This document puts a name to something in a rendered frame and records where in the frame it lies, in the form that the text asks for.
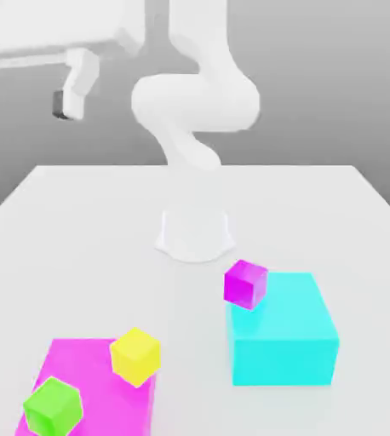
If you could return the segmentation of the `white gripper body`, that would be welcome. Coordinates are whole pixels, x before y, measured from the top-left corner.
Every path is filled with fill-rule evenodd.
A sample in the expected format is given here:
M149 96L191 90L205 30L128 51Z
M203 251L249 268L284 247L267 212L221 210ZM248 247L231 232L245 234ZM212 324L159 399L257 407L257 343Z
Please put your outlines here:
M64 63L98 70L119 45L146 39L146 0L0 0L0 69Z

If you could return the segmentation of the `small purple cube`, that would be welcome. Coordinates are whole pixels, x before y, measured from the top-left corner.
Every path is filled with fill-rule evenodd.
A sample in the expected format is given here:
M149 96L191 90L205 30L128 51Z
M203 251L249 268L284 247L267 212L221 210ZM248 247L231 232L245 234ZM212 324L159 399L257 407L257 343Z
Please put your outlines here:
M238 260L224 275L224 300L253 310L267 292L268 270L254 263Z

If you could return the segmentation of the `small yellow cube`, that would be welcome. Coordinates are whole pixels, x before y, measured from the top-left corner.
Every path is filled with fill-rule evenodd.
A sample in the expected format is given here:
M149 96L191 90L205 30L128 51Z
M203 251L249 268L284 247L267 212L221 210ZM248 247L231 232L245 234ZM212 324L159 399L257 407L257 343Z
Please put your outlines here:
M134 327L110 346L112 371L134 387L140 387L161 366L160 341Z

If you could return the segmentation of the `small green cube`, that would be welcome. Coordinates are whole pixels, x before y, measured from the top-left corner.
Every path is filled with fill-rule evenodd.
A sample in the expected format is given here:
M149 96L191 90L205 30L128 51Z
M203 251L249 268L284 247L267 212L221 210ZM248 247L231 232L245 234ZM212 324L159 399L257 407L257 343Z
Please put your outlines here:
M37 436L68 436L83 419L80 391L48 377L23 404L26 425Z

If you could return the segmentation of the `large pink box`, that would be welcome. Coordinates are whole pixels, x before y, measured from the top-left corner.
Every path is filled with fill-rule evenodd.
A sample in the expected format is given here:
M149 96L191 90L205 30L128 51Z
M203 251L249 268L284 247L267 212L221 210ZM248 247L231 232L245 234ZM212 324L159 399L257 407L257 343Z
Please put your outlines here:
M54 376L80 391L83 419L68 436L150 436L155 377L134 387L112 371L111 339L54 339L33 392ZM14 436L28 430L25 412Z

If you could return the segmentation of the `large cyan box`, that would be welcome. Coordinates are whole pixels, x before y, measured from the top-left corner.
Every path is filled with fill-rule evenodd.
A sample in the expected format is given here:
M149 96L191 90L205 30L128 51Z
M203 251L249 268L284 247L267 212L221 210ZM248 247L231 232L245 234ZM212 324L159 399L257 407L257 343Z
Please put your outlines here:
M234 386L329 386L340 339L314 276L271 272L253 310L226 305Z

